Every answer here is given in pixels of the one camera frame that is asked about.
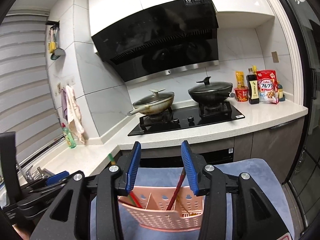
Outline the green chopstick gold band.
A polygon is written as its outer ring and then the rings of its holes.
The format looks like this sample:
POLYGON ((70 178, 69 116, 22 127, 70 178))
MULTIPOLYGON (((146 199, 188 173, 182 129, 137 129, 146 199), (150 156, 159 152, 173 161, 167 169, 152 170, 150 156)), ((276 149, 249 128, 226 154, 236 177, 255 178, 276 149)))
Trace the green chopstick gold band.
POLYGON ((115 159, 113 158, 112 154, 109 154, 108 157, 109 157, 109 159, 110 159, 110 164, 111 164, 111 165, 116 165, 116 161, 115 161, 115 159))

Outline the maroon chopstick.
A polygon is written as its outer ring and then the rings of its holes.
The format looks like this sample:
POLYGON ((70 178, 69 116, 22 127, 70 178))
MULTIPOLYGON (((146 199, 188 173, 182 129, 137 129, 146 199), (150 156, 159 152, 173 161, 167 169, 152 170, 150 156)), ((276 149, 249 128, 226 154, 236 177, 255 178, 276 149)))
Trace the maroon chopstick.
POLYGON ((183 168, 183 170, 182 170, 182 172, 180 174, 180 178, 179 178, 178 184, 176 186, 176 189, 175 189, 175 191, 174 191, 174 193, 173 193, 173 195, 172 195, 172 197, 170 199, 169 205, 168 205, 168 207, 166 209, 167 211, 172 209, 172 206, 173 206, 173 204, 174 204, 174 202, 175 202, 175 200, 176 200, 176 198, 178 196, 178 193, 180 191, 180 188, 181 188, 181 186, 182 186, 182 184, 184 182, 185 176, 186 176, 186 172, 185 172, 185 168, 183 168))

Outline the bright red chopstick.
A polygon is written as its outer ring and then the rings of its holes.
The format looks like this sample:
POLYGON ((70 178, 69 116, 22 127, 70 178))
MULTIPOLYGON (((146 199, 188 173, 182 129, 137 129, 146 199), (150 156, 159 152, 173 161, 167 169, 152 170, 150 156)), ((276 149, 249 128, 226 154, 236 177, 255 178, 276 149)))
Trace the bright red chopstick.
POLYGON ((134 194, 133 191, 130 192, 130 198, 132 199, 134 205, 135 205, 137 208, 140 208, 140 209, 143 208, 143 207, 141 206, 140 202, 139 202, 139 199, 137 198, 137 196, 134 194))

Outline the pink perforated utensil holder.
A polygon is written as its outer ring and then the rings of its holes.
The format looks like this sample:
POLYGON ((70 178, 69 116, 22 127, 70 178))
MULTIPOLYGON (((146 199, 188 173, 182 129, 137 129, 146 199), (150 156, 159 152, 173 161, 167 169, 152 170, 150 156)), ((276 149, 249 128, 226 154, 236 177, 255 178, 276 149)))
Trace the pink perforated utensil holder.
POLYGON ((118 201, 144 228, 167 232, 198 230, 202 222, 204 197, 193 195, 190 187, 184 186, 168 210, 174 191, 174 187, 135 186, 133 194, 140 207, 130 196, 121 196, 118 201))

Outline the green dish soap bottle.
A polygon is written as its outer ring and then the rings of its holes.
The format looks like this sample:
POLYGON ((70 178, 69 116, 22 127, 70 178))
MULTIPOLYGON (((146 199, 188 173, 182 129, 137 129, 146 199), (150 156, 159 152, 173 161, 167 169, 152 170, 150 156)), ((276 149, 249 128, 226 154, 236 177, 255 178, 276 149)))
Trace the green dish soap bottle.
POLYGON ((62 123, 62 130, 63 130, 63 134, 65 136, 65 139, 67 141, 68 147, 69 148, 75 148, 76 147, 76 143, 71 135, 70 130, 65 126, 64 123, 62 123))

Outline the black gas stove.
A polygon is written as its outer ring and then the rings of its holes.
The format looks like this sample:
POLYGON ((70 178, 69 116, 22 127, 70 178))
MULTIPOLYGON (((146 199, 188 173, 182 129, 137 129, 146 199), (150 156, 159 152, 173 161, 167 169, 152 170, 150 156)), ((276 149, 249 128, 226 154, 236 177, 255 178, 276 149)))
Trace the black gas stove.
POLYGON ((179 109, 171 107, 159 114, 145 115, 139 118, 139 124, 128 134, 129 137, 179 129, 200 127, 222 122, 243 119, 245 116, 229 101, 215 107, 204 105, 190 106, 179 109))

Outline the beige wok with lid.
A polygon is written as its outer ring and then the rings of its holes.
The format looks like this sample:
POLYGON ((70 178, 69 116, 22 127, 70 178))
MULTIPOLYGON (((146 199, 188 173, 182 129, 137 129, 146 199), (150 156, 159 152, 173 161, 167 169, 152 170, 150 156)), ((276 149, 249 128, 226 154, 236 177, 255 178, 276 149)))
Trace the beige wok with lid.
POLYGON ((158 114, 168 109, 174 101, 174 92, 164 92, 164 89, 151 89, 150 92, 152 93, 151 95, 133 103, 133 110, 127 113, 128 116, 137 113, 144 115, 158 114))

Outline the black wok with lid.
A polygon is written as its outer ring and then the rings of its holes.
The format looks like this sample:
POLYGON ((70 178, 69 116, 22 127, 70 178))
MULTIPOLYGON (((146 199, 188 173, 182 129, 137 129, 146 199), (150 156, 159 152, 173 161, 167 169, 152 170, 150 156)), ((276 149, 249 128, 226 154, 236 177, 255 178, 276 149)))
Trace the black wok with lid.
POLYGON ((196 83, 199 85, 188 90, 188 94, 195 102, 204 106, 216 106, 227 98, 235 97, 235 93, 232 92, 232 83, 222 81, 210 82, 210 78, 208 76, 202 81, 197 81, 196 83))

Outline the cream hanging towel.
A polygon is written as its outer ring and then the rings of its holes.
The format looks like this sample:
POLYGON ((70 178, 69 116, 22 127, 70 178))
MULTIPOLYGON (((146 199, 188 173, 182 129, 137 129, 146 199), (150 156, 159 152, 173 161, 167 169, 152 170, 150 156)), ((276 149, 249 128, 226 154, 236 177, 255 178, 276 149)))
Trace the cream hanging towel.
POLYGON ((82 126, 82 115, 77 104, 74 89, 66 85, 66 105, 67 105, 67 121, 69 130, 79 139, 82 144, 86 144, 84 139, 85 129, 82 126))

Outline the red instant noodle cup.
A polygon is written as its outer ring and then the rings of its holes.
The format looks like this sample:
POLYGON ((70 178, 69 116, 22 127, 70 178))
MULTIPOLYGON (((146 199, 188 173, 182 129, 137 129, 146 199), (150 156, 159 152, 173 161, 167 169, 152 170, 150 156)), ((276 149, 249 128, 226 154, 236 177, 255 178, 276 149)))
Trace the red instant noodle cup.
POLYGON ((234 92, 237 102, 248 101, 248 87, 235 88, 234 92))

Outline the purple hanging cloth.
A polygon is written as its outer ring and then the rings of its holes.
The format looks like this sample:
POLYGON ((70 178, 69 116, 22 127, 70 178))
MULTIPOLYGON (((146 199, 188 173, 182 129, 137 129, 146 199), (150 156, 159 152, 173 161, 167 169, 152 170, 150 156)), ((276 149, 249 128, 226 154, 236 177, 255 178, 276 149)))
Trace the purple hanging cloth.
POLYGON ((62 116, 65 120, 67 120, 67 94, 64 88, 61 90, 61 106, 62 116))

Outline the yellow snack packet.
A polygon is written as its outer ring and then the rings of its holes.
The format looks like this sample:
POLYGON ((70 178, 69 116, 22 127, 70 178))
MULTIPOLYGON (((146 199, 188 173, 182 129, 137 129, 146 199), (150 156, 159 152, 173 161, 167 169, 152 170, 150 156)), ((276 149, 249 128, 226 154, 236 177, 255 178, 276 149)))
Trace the yellow snack packet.
POLYGON ((245 87, 244 72, 236 71, 235 76, 236 76, 237 88, 238 89, 244 88, 245 87))

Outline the dark soy sauce bottle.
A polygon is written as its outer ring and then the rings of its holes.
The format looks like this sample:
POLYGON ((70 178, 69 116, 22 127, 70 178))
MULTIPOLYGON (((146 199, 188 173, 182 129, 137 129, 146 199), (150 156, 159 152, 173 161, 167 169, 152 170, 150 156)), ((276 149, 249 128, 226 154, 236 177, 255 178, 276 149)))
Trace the dark soy sauce bottle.
POLYGON ((258 80, 256 75, 253 73, 253 69, 248 69, 248 74, 246 76, 247 86, 248 86, 248 100, 251 105, 259 103, 259 90, 258 90, 258 80))

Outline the red cereal bag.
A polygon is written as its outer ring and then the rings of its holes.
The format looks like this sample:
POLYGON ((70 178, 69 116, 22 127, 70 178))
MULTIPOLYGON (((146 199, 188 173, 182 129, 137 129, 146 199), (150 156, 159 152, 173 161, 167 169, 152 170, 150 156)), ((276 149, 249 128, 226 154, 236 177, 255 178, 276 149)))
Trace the red cereal bag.
POLYGON ((278 99, 278 81, 275 70, 257 71, 257 81, 260 103, 277 104, 278 99))

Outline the black range hood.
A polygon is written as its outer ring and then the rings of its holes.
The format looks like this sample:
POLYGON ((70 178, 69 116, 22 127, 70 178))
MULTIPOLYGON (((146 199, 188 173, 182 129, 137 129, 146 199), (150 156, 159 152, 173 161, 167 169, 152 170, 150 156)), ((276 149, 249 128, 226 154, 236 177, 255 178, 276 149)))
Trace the black range hood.
POLYGON ((129 15, 94 34, 100 58, 124 82, 219 61, 212 0, 175 0, 129 15))

